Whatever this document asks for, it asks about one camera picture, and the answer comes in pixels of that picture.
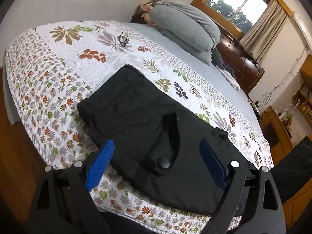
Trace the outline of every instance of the window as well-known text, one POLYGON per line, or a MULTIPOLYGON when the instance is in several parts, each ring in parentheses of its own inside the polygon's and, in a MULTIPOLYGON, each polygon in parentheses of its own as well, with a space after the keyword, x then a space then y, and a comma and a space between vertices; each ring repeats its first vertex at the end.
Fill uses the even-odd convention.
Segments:
POLYGON ((258 21, 267 7, 263 0, 206 0, 206 5, 236 25, 244 34, 258 21))
MULTIPOLYGON (((239 41, 254 25, 271 0, 193 0, 191 5, 210 16, 223 34, 239 41)), ((291 10, 283 0, 277 0, 288 15, 291 10)))

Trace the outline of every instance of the gray pillow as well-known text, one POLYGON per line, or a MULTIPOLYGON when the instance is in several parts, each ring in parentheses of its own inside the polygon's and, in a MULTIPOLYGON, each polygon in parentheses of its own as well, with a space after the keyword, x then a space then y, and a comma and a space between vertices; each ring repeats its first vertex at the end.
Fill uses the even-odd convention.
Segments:
POLYGON ((199 52, 208 51, 214 45, 205 29, 181 11, 159 4, 149 16, 158 27, 172 32, 199 52))
POLYGON ((165 35, 168 39, 172 40, 176 44, 178 44, 180 47, 182 47, 185 51, 196 57, 197 59, 201 60, 203 63, 206 63, 207 65, 211 64, 211 49, 208 51, 199 52, 197 49, 190 46, 188 43, 186 43, 184 40, 180 39, 178 36, 173 34, 172 32, 166 30, 166 29, 159 29, 160 32, 165 35))

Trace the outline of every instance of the bed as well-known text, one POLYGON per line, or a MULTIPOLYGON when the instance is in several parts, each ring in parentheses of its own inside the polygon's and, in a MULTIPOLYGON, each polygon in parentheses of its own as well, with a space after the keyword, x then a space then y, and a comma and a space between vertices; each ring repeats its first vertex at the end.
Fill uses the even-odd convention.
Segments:
MULTIPOLYGON (((10 95, 25 130, 55 169, 67 168, 97 150, 77 104, 125 64, 199 118, 227 131, 234 146, 257 168, 273 166, 269 144, 245 93, 233 89, 214 66, 149 26, 115 21, 38 26, 12 42, 5 62, 10 95), (129 35, 125 47, 118 42, 121 33, 129 35)), ((147 198, 110 165, 90 195, 100 211, 129 218, 157 233, 197 233, 209 220, 147 198)), ((239 220, 235 217, 231 228, 239 220)))

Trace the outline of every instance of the wooden floor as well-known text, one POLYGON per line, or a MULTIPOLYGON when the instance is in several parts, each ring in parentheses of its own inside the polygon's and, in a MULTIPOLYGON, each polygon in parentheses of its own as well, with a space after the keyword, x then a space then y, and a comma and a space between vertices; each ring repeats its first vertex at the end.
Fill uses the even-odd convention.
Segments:
POLYGON ((0 68, 0 195, 17 221, 27 229, 28 214, 46 166, 21 121, 11 125, 4 105, 0 68))

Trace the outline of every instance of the tree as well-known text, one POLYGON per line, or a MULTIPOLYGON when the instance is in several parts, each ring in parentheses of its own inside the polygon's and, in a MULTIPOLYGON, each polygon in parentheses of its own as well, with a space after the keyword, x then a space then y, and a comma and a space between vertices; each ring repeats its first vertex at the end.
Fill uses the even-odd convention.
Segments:
MULTIPOLYGON (((215 9, 218 13, 224 16, 227 20, 229 20, 235 13, 235 10, 232 8, 232 6, 225 3, 223 0, 219 0, 218 2, 213 2, 213 0, 209 0, 206 3, 206 5, 215 9)), ((235 24, 239 29, 241 29, 241 31, 245 34, 253 26, 252 22, 248 20, 246 15, 241 11, 233 19, 232 23, 235 24)))
POLYGON ((238 12, 237 16, 233 19, 233 24, 235 24, 239 29, 246 34, 249 29, 253 26, 253 23, 247 19, 243 12, 238 12))

